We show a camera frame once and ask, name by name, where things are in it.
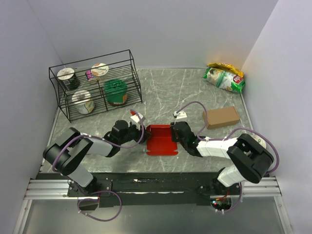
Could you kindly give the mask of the red paper box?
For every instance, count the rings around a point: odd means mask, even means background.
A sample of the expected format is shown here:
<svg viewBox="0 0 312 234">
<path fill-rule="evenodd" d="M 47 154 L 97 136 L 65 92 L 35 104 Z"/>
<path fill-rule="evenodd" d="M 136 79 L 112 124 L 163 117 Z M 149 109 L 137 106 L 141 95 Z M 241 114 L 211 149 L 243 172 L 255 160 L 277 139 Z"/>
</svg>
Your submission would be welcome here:
<svg viewBox="0 0 312 234">
<path fill-rule="evenodd" d="M 147 130 L 152 136 L 147 140 L 147 155 L 175 156 L 178 154 L 177 143 L 172 141 L 169 124 L 149 125 Z"/>
</svg>

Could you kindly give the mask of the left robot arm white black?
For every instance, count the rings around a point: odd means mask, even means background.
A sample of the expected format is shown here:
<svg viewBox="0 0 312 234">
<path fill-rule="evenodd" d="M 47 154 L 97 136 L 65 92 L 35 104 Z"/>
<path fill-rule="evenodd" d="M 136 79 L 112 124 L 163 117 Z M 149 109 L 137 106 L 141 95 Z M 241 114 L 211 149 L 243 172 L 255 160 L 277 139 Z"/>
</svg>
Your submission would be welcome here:
<svg viewBox="0 0 312 234">
<path fill-rule="evenodd" d="M 86 155 L 112 157 L 121 148 L 129 149 L 123 144 L 135 141 L 142 144 L 152 134 L 145 126 L 137 126 L 124 120 L 115 122 L 112 129 L 104 137 L 91 136 L 70 127 L 44 151 L 43 158 L 52 165 L 54 172 L 59 172 L 76 183 L 79 190 L 86 196 L 97 191 L 97 178 L 81 165 Z"/>
</svg>

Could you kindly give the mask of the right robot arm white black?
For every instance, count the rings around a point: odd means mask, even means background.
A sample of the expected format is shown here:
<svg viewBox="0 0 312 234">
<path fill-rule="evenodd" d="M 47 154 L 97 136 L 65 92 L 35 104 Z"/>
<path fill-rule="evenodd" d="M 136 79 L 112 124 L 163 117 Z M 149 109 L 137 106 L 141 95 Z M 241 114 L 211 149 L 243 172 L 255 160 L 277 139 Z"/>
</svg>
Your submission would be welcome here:
<svg viewBox="0 0 312 234">
<path fill-rule="evenodd" d="M 199 139 L 185 121 L 171 123 L 172 140 L 179 142 L 184 150 L 196 157 L 219 157 L 232 161 L 232 165 L 220 169 L 212 179 L 212 187 L 218 194 L 226 193 L 231 186 L 248 181 L 257 184 L 277 157 L 274 157 L 251 135 L 239 137 Z"/>
</svg>

